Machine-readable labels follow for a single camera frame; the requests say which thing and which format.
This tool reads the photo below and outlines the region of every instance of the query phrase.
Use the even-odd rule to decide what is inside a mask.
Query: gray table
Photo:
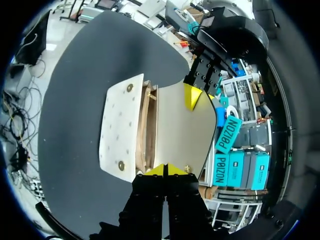
[[[51,76],[38,138],[45,198],[68,229],[88,239],[100,231],[101,221],[118,225],[132,191],[131,183],[99,167],[108,88],[141,73],[165,87],[188,71],[187,61],[167,42],[119,13],[100,14],[75,36]]]

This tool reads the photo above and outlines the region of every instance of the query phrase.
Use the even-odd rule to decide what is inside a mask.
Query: red object
[[[188,47],[188,43],[187,42],[182,42],[180,43],[181,47],[185,48],[185,47]]]

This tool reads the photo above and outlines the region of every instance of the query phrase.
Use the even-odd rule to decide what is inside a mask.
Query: black bolt
[[[275,226],[280,229],[280,228],[282,228],[284,226],[284,222],[281,221],[281,220],[277,220],[275,222]]]

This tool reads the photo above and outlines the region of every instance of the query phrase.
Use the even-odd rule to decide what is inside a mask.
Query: clutter on shelf
[[[232,67],[238,77],[222,72],[220,91],[212,100],[220,130],[199,182],[209,188],[263,191],[271,156],[272,112],[256,66],[233,59]]]

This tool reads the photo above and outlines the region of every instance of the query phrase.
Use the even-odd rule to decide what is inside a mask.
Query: white box
[[[234,87],[232,83],[224,85],[224,94],[229,98],[235,95]]]
[[[236,109],[238,108],[236,96],[228,97],[229,105],[234,106]]]
[[[248,101],[242,101],[240,102],[240,109],[241,110],[249,110],[249,103]]]

